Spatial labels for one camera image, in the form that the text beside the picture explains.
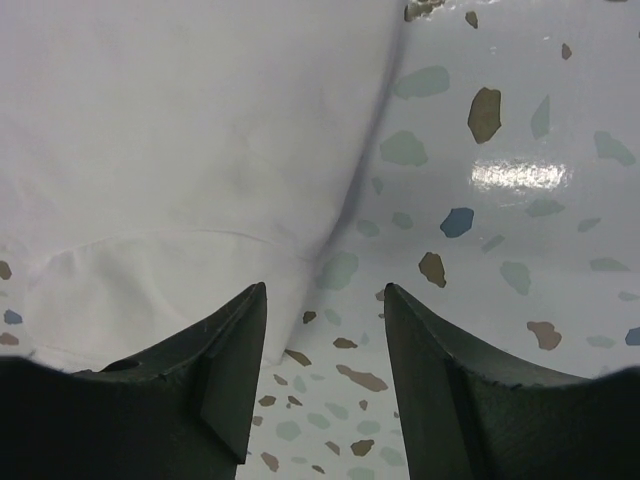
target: white fabric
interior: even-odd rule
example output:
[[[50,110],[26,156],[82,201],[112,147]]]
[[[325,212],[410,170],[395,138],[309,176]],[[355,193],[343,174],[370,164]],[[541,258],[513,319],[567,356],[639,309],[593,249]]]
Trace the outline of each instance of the white fabric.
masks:
[[[252,282],[278,363],[374,120],[399,0],[0,6],[0,233],[35,358],[102,368]]]

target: towel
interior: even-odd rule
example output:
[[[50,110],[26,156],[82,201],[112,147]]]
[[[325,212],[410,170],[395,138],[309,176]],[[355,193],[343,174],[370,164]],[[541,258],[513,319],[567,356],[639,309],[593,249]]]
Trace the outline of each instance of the towel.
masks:
[[[399,0],[0,7],[0,235],[33,358],[99,370],[264,281],[280,362],[395,52]]]

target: terrazzo table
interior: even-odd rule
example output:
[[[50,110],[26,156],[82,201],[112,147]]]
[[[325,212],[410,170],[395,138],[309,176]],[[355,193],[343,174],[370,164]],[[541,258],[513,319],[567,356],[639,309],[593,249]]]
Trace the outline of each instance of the terrazzo table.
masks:
[[[594,377],[640,363],[640,5],[432,3],[405,25],[287,355],[261,372],[241,480],[408,478],[388,282],[545,367]],[[28,355],[3,242],[0,348]]]

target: terrazzo surface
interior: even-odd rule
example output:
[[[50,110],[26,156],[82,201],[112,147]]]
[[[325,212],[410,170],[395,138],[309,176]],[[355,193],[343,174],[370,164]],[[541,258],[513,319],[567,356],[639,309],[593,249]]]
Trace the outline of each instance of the terrazzo surface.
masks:
[[[241,480],[408,478],[389,282],[546,367],[640,364],[640,4],[412,8],[306,311],[261,372]],[[19,255],[0,243],[0,350],[29,355]]]

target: pale green spot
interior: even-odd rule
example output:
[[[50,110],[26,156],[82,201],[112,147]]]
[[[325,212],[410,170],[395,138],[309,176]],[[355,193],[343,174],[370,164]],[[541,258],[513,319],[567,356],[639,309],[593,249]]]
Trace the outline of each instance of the pale green spot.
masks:
[[[324,316],[327,317],[327,321],[332,324],[335,325],[337,327],[339,327],[340,325],[342,325],[342,317],[340,315],[338,315],[336,313],[335,310],[333,310],[332,308],[327,308],[324,311]]]
[[[413,219],[408,213],[394,213],[393,218],[391,219],[391,223],[393,223],[396,227],[401,228],[402,230],[409,230],[410,228],[413,228]]]
[[[376,474],[370,468],[365,467],[355,467],[349,469],[347,472],[347,476],[351,480],[375,480]]]
[[[489,240],[487,243],[485,243],[482,246],[482,253],[488,253],[491,250],[493,250],[494,248],[496,248],[498,245],[500,245],[502,242],[504,242],[504,236],[503,235],[496,235],[495,237],[493,237],[491,240]]]
[[[624,167],[636,163],[633,153],[620,140],[613,138],[609,132],[596,132],[593,140],[596,143],[598,158],[617,160]]]
[[[584,220],[582,220],[579,224],[578,224],[578,231],[580,233],[584,233],[587,230],[591,230],[593,227],[595,227],[597,224],[600,223],[600,220],[602,220],[601,218],[585,218]]]
[[[551,122],[550,106],[551,100],[547,95],[531,117],[531,133],[536,140],[549,133],[549,124]]]
[[[394,448],[382,447],[380,450],[380,457],[392,467],[401,467],[404,465],[404,458],[402,454]]]
[[[276,426],[276,435],[278,438],[292,442],[302,433],[300,426],[293,420],[281,422]]]
[[[432,66],[402,77],[393,87],[393,93],[408,100],[424,98],[449,90],[449,72],[441,66]]]
[[[630,269],[614,258],[595,258],[589,262],[594,272],[628,272]]]
[[[636,295],[635,293],[631,292],[620,292],[618,294],[618,298],[623,302],[633,302],[640,299],[640,295]]]
[[[564,205],[551,198],[538,198],[527,207],[526,212],[530,217],[546,217],[560,213],[564,209]]]
[[[307,420],[311,425],[321,428],[322,430],[326,430],[331,426],[331,423],[329,422],[329,420],[327,420],[327,417],[320,413],[309,413],[307,415]]]
[[[356,430],[361,435],[375,435],[380,431],[380,424],[373,420],[363,420],[358,424]]]
[[[356,230],[365,237],[376,237],[380,234],[380,228],[369,220],[358,220]]]
[[[325,290],[342,290],[358,270],[358,257],[353,253],[339,252],[322,267],[316,278],[316,286]]]
[[[427,163],[424,143],[407,130],[394,133],[382,142],[380,144],[380,155],[385,162],[397,165],[414,165],[418,167]]]
[[[349,418],[349,411],[346,408],[341,407],[340,405],[327,402],[324,404],[324,406],[333,414],[334,417],[339,420],[346,420],[347,418]]]
[[[603,335],[597,335],[595,337],[587,337],[587,343],[592,347],[611,348],[616,344],[616,341]]]
[[[382,179],[380,177],[373,177],[371,179],[371,184],[373,185],[373,190],[380,195],[382,193],[382,188],[384,187]]]
[[[524,263],[502,262],[500,275],[520,295],[528,295],[531,287],[531,273]]]
[[[300,375],[297,375],[296,378],[293,379],[293,388],[296,392],[307,392],[307,386],[304,384],[304,380],[302,380],[302,377]]]

